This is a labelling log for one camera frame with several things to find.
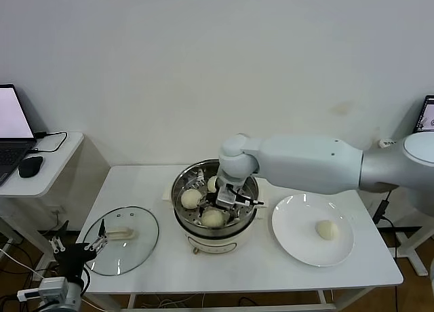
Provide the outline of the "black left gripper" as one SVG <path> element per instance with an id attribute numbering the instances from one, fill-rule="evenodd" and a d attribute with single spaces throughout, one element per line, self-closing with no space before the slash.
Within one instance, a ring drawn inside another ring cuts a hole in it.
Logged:
<path id="1" fill-rule="evenodd" d="M 54 251 L 54 258 L 59 264 L 59 275 L 67 281 L 79 281 L 87 262 L 95 259 L 96 251 L 106 243 L 106 227 L 104 219 L 101 220 L 98 229 L 98 236 L 92 243 L 74 243 L 64 246 L 62 237 L 66 235 L 69 221 L 66 220 L 62 226 L 49 239 Z"/>

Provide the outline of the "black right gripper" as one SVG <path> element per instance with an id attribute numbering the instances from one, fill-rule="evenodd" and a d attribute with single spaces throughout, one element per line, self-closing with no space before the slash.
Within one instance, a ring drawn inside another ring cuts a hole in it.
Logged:
<path id="1" fill-rule="evenodd" d="M 228 214 L 227 224 L 239 222 L 239 207 L 235 204 L 236 196 L 233 193 L 224 193 L 220 196 L 217 193 L 208 193 L 205 196 L 204 204 L 198 207 L 198 217 L 208 210 L 219 210 L 223 214 Z"/>

